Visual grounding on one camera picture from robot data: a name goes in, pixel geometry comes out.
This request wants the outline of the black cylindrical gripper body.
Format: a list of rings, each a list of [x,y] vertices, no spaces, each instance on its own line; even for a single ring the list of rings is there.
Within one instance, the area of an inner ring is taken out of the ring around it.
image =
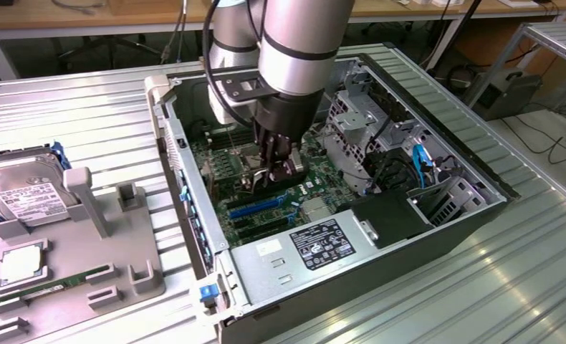
[[[303,96],[282,93],[261,98],[255,113],[255,138],[262,139],[273,133],[301,139],[314,122],[323,92],[319,90]]]

